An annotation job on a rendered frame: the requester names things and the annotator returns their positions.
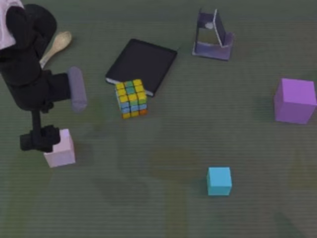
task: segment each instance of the colorful puzzle cube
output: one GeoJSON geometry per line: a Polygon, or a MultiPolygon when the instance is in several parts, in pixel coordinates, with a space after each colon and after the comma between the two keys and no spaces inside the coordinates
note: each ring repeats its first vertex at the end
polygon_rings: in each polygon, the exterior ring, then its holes
{"type": "Polygon", "coordinates": [[[122,118],[127,119],[147,114],[147,95],[141,79],[117,83],[115,85],[115,93],[122,118]]]}
{"type": "Polygon", "coordinates": [[[314,82],[283,78],[274,97],[275,120],[306,124],[316,105],[314,82]]]}
{"type": "Polygon", "coordinates": [[[44,153],[47,163],[51,168],[74,164],[74,144],[68,129],[59,131],[60,143],[53,146],[53,151],[44,153]]]}
{"type": "Polygon", "coordinates": [[[208,168],[207,186],[209,196],[228,196],[232,188],[230,168],[208,168]]]}

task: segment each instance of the stand base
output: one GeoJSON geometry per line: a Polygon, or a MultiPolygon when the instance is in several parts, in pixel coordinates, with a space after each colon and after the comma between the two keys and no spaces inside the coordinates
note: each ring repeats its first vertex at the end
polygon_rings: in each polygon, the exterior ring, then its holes
{"type": "Polygon", "coordinates": [[[220,45],[196,42],[194,43],[192,55],[228,61],[231,55],[233,40],[234,40],[234,34],[231,32],[228,32],[226,35],[226,41],[225,41],[226,46],[223,48],[220,45]]]}
{"type": "Polygon", "coordinates": [[[63,129],[60,130],[59,133],[60,143],[53,146],[53,152],[44,153],[46,161],[51,168],[74,164],[76,162],[74,144],[69,130],[63,129]]]}

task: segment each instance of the green tabletop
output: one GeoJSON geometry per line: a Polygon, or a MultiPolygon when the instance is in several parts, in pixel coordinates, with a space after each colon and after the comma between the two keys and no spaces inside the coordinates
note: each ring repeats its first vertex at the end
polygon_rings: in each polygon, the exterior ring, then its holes
{"type": "Polygon", "coordinates": [[[277,123],[281,77],[316,80],[315,0],[34,0],[70,31],[48,64],[82,69],[89,106],[61,102],[43,124],[68,128],[77,163],[50,169],[21,152],[31,115],[0,80],[1,238],[315,238],[317,118],[277,123]],[[191,56],[200,7],[236,35],[228,62],[191,56]],[[123,120],[105,73],[131,38],[179,49],[149,114],[123,120]],[[208,197],[230,166],[229,197],[208,197]]]}

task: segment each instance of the light pink box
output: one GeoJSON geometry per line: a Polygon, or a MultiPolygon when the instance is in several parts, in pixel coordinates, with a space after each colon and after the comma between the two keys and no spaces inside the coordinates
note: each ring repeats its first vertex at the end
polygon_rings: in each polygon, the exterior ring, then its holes
{"type": "Polygon", "coordinates": [[[53,146],[53,152],[44,153],[46,161],[51,168],[74,164],[74,143],[68,129],[59,131],[60,143],[53,146]]]}

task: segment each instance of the black top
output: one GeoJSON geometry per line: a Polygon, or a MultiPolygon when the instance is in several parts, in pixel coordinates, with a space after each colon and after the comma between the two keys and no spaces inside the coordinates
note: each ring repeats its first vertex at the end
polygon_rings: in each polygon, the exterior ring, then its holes
{"type": "Polygon", "coordinates": [[[149,96],[154,96],[177,51],[131,39],[114,62],[106,80],[109,83],[141,79],[149,96]]]}

